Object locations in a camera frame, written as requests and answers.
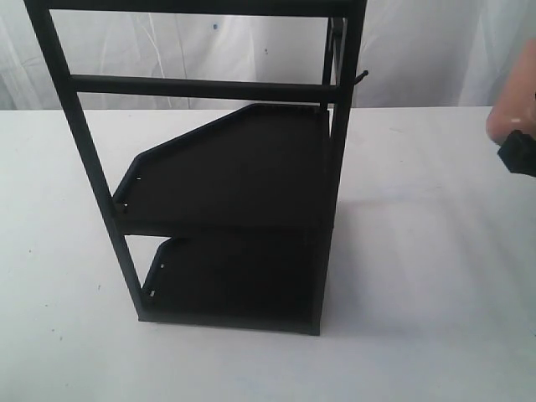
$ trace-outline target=upper shelf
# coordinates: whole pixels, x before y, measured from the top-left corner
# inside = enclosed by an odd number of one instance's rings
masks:
[[[252,105],[136,157],[114,195],[126,235],[320,224],[329,136],[315,106]]]
[[[292,17],[345,17],[365,0],[26,0],[66,10],[144,13],[235,14]]]

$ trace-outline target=shelf rack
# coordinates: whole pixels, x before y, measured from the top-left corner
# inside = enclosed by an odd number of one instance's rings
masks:
[[[24,2],[139,320],[318,335],[366,0]],[[72,75],[53,9],[324,17],[322,83]],[[143,152],[112,197],[80,92],[280,103]],[[143,285],[126,235],[170,238]]]

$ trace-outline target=white curtain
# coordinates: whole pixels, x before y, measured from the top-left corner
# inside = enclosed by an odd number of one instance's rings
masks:
[[[319,83],[326,20],[53,12],[72,72]],[[368,0],[354,105],[493,102],[523,42],[535,0]],[[241,101],[81,96],[87,109],[235,108]],[[59,102],[22,0],[0,0],[0,109]]]

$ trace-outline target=shelf tray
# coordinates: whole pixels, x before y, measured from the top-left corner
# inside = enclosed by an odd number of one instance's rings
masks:
[[[297,231],[168,240],[143,286],[144,321],[317,334],[315,239]]]
[[[114,195],[125,235],[316,227],[328,112],[247,106],[138,155]]]

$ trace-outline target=white tabletop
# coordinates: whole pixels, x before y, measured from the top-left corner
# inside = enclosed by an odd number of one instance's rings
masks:
[[[353,111],[315,338],[138,322],[63,114],[0,112],[0,400],[534,401],[536,179],[487,113]],[[112,189],[223,114],[87,112]]]

